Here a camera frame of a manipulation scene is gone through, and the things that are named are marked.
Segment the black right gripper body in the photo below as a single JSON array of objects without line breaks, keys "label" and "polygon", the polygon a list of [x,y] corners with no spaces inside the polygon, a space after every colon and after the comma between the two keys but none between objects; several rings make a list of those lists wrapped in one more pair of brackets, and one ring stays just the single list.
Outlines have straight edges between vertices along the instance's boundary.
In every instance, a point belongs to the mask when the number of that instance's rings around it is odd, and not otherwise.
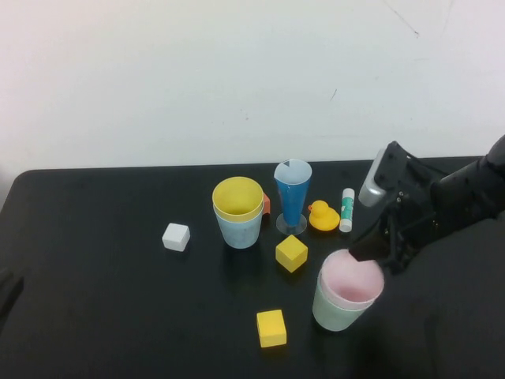
[{"label": "black right gripper body", "polygon": [[388,257],[401,259],[406,231],[428,217],[429,187],[435,171],[413,156],[386,156],[379,165],[377,184],[385,190],[386,204],[380,216],[380,233],[387,242]]}]

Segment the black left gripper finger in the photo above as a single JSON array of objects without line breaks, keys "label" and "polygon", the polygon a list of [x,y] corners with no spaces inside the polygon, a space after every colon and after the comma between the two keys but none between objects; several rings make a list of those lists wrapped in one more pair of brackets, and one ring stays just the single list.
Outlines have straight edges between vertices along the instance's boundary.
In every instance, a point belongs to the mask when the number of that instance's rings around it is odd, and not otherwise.
[{"label": "black left gripper finger", "polygon": [[15,275],[10,269],[1,269],[1,315],[5,316],[12,309],[16,300],[24,290],[24,277]]}]

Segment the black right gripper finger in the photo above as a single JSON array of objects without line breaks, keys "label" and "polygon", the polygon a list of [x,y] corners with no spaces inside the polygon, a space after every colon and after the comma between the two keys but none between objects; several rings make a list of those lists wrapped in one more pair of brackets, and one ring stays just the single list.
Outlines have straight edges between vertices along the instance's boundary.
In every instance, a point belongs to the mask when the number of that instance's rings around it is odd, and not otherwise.
[{"label": "black right gripper finger", "polygon": [[388,258],[387,267],[392,275],[404,272],[412,260],[412,255],[405,252],[396,252]]},{"label": "black right gripper finger", "polygon": [[389,236],[381,227],[371,227],[352,241],[349,252],[357,261],[383,260],[389,256]]}]

